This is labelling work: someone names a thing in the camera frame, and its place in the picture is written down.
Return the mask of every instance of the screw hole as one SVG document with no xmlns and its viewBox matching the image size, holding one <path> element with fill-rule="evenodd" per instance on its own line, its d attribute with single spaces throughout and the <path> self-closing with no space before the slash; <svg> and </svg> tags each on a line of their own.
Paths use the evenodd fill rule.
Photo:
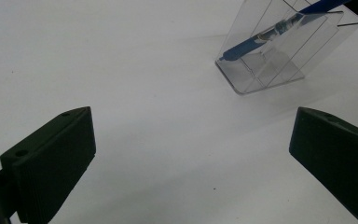
<svg viewBox="0 0 358 224">
<path fill-rule="evenodd" d="M 23 157 L 23 156 L 25 156 L 26 154 L 28 154 L 28 151 L 27 151 L 27 150 L 20 150 L 20 151 L 16 152 L 16 156 L 17 156 L 17 157 Z"/>
</svg>

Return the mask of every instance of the blue pen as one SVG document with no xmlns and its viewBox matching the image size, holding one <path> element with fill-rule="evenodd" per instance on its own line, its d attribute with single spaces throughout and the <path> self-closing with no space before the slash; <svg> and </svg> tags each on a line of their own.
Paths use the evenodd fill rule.
<svg viewBox="0 0 358 224">
<path fill-rule="evenodd" d="M 351 0 L 320 0 L 319 2 L 299 11 L 301 14 L 297 13 L 286 21 L 280 21 L 274 26 L 268 28 L 266 31 L 252 36 L 251 38 L 241 42 L 239 45 L 233 47 L 232 49 L 228 49 L 223 53 L 223 57 L 221 57 L 219 60 L 236 61 L 243 55 L 251 52 L 252 50 L 260 48 L 274 36 L 281 35 L 284 32 L 288 31 L 291 27 L 294 26 L 296 22 L 301 20 L 301 18 L 303 17 L 302 14 L 325 13 L 335 7 L 339 7 L 350 1 Z"/>
</svg>

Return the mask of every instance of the acrylic box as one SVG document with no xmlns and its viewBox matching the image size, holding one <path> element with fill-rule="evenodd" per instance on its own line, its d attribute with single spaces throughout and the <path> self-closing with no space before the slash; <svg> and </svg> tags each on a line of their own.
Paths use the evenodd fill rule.
<svg viewBox="0 0 358 224">
<path fill-rule="evenodd" d="M 262 91 L 304 78 L 358 28 L 358 16 L 344 6 L 323 14 L 301 14 L 305 0 L 245 0 L 234 21 L 216 65 L 235 92 Z M 300 15 L 300 20 L 293 17 Z M 280 35 L 235 61 L 221 60 L 224 52 L 244 40 L 291 20 Z"/>
</svg>

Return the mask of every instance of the clear plastic container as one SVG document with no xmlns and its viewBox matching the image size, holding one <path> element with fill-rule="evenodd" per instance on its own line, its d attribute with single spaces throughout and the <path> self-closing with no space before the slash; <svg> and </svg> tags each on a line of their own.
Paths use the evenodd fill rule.
<svg viewBox="0 0 358 224">
<path fill-rule="evenodd" d="M 235 92 L 261 91 L 304 78 L 358 28 L 358 16 L 344 6 L 323 14 L 298 12 L 309 5 L 305 0 L 243 2 L 216 59 Z M 223 59 L 225 52 L 255 35 L 259 48 L 235 60 Z"/>
</svg>

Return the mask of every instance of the white surface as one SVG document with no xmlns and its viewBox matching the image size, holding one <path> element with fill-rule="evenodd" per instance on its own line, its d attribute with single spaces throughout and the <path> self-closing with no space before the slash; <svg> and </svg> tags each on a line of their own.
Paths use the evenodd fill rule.
<svg viewBox="0 0 358 224">
<path fill-rule="evenodd" d="M 243 97 L 213 63 L 241 2 L 0 1 L 0 155 L 92 109 L 96 158 L 51 223 L 358 222 L 288 152 L 299 106 L 358 126 L 358 30 Z"/>
</svg>

